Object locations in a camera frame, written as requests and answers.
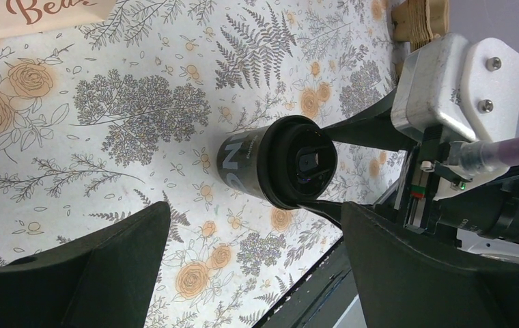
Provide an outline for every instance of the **floral tablecloth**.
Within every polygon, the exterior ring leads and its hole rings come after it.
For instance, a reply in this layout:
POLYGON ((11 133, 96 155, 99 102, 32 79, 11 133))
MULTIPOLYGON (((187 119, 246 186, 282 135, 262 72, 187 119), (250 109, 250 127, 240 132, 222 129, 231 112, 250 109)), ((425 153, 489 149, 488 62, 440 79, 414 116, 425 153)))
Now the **floral tablecloth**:
MULTIPOLYGON (((354 115, 394 88, 403 48, 388 1, 191 1, 0 40, 0 265, 167 200, 145 326, 250 327, 341 232, 229 189, 218 146, 284 115, 354 115)), ((402 162, 338 151, 326 199, 373 202, 402 162)))

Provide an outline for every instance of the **paper bag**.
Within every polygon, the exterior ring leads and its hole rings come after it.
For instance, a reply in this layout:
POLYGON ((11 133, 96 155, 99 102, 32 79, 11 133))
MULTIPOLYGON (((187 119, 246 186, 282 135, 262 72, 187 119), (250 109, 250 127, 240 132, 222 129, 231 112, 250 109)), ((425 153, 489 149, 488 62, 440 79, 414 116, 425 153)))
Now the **paper bag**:
POLYGON ((117 0, 0 0, 0 38, 97 23, 117 0))

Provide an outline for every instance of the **disposable coffee cup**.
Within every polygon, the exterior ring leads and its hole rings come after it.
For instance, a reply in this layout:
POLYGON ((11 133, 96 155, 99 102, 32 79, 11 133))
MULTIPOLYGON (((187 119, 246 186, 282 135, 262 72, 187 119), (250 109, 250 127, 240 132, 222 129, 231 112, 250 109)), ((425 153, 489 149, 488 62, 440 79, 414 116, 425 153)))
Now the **disposable coffee cup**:
POLYGON ((232 135, 217 154, 225 184, 286 210, 317 199, 330 184, 337 162, 332 140, 301 115, 232 135))

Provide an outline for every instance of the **brown paper bag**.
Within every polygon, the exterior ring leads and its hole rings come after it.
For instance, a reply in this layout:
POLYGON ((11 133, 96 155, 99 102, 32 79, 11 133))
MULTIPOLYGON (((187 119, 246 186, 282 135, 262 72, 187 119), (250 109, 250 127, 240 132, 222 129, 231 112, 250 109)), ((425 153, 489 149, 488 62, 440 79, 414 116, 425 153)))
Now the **brown paper bag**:
POLYGON ((0 0, 0 38, 97 23, 117 0, 0 0))

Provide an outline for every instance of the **table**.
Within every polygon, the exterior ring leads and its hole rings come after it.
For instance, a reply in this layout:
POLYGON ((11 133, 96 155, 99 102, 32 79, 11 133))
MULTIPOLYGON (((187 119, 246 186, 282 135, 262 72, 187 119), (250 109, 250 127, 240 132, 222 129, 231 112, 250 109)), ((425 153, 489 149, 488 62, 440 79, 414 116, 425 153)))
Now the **table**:
MULTIPOLYGON (((0 40, 0 265, 166 200, 145 326, 252 326, 341 232, 228 188, 215 153, 231 134, 292 114, 326 126, 392 90, 404 48, 389 6, 123 0, 104 23, 0 40)), ((338 152, 325 199, 372 203, 402 164, 338 152)))

